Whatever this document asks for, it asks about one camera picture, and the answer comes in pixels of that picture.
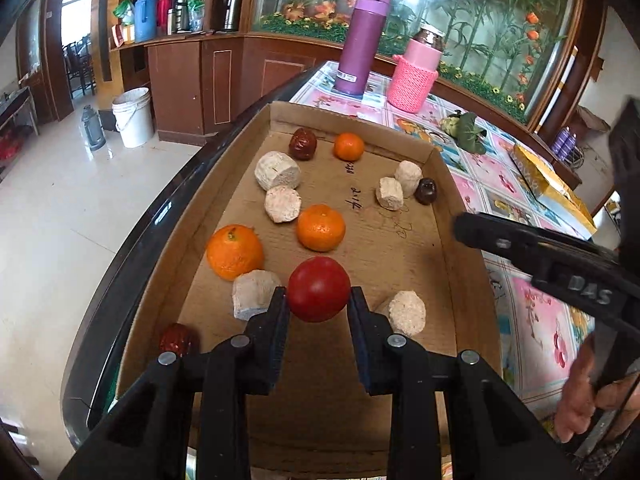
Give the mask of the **right human hand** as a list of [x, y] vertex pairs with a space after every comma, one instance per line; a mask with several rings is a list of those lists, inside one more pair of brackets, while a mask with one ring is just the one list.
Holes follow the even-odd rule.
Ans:
[[554, 430], [562, 443], [568, 442], [576, 434], [584, 434], [597, 408], [603, 411], [620, 408], [639, 377], [638, 373], [628, 375], [594, 392], [590, 377], [595, 365], [593, 335], [589, 335], [580, 346], [570, 368], [554, 415]]

